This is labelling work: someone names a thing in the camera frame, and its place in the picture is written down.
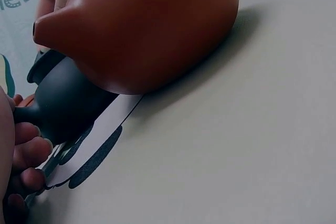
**white paper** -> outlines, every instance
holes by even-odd
[[[141,98],[141,95],[119,95],[97,118],[91,132],[75,155],[67,163],[56,166],[47,180],[47,187],[63,184],[78,171],[130,115]]]

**fingernail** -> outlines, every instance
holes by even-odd
[[[47,48],[47,47],[41,47],[40,48],[40,51],[44,54],[45,52],[49,51],[50,48]]]
[[[36,125],[35,125],[35,128],[37,129],[37,132],[38,132],[38,135],[37,135],[37,136],[41,136],[41,130],[40,130],[40,128],[37,127]]]
[[[52,152],[53,149],[54,149],[54,145],[52,144],[52,142],[49,139],[45,138],[44,140],[49,143],[49,145],[50,145],[50,152]]]

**teal pattern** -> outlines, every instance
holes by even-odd
[[[14,78],[11,73],[11,66],[9,65],[9,61],[7,58],[2,55],[5,60],[5,77],[6,77],[6,84],[7,84],[7,94],[10,97],[14,97],[15,95],[15,83],[14,83]]]

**brown plastic piece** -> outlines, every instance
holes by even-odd
[[[173,81],[228,34],[239,0],[68,0],[34,24],[34,41],[97,86],[144,94]]]
[[[28,107],[33,105],[34,103],[34,96],[35,94],[31,94],[27,96],[22,102],[20,102],[17,106],[18,107]]]

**white surface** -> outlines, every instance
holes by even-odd
[[[335,13],[241,0],[222,49],[145,98],[97,171],[42,194],[31,223],[334,223]]]

